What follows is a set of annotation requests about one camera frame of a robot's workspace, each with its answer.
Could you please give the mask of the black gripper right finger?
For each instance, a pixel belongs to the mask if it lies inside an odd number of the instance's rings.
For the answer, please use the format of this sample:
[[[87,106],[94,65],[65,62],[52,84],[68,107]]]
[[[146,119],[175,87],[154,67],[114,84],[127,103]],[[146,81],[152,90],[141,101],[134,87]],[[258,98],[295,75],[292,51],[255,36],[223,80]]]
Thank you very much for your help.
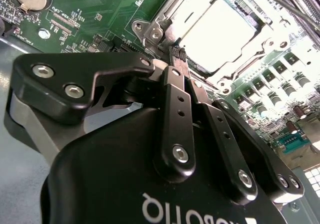
[[[296,175],[230,104],[208,98],[202,82],[191,78],[184,49],[179,57],[193,111],[213,138],[222,187],[230,199],[246,205],[257,198],[259,189],[274,203],[301,198],[305,191]]]

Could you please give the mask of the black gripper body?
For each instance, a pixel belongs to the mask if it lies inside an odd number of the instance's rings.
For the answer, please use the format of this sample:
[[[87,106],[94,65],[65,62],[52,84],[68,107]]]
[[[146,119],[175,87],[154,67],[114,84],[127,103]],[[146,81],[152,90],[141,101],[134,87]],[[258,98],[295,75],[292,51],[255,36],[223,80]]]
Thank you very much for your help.
[[[214,142],[195,127],[196,169],[182,183],[155,170],[156,109],[137,110],[68,144],[41,191],[43,223],[285,223],[258,190],[247,205],[222,188]]]

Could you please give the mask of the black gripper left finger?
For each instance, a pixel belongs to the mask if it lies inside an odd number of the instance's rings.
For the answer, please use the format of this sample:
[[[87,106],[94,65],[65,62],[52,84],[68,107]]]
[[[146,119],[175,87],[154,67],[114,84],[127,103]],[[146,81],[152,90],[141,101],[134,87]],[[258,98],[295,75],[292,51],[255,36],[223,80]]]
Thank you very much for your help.
[[[183,51],[169,63],[137,52],[25,54],[13,62],[5,125],[48,163],[75,140],[121,163],[145,142],[160,176],[184,181],[196,168],[189,76]]]

